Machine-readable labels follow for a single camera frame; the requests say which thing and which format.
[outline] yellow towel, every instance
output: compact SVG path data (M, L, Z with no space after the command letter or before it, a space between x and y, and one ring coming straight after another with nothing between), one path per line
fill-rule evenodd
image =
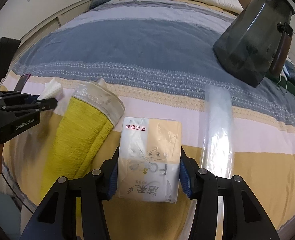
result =
M59 177L77 179L89 172L92 159L123 113L122 102L105 88L79 85L47 157L41 199Z

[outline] black handheld device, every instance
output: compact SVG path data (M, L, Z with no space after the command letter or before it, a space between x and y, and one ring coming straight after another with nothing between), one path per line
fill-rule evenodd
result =
M0 84L19 45L19 40L0 38ZM39 95L21 94L22 84L19 87L19 91L0 91L0 144L37 125L41 111L57 106L55 98L37 100Z

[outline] black cable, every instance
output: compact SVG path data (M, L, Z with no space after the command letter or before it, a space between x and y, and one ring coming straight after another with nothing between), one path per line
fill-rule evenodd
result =
M3 172L2 172L2 176L3 176L3 179L5 180L6 184L9 186L9 188L11 189L11 191L12 191L12 192L14 193L14 195L16 196L16 198L18 198L18 199L21 201L22 205L25 206L29 212L31 212L32 214L34 214L34 213L32 212L32 210L30 210L30 209L27 207L27 205L25 205L25 203L20 199L20 197L15 193L15 191L14 191L14 190L12 189L12 187L9 185L9 183L8 183L8 181L6 180L6 178L5 178L4 174L3 174Z

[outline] smartphone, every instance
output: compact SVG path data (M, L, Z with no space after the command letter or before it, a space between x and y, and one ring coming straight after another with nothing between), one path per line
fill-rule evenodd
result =
M28 79L30 78L30 76L31 76L31 74L25 74L25 75L21 76L16 84L16 87L14 88L14 91L15 92L22 92L23 87L25 86L25 84L28 81Z

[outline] tissue package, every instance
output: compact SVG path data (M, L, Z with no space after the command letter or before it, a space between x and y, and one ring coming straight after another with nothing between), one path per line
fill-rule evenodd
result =
M180 122L125 117L116 195L141 201L175 203L181 146Z

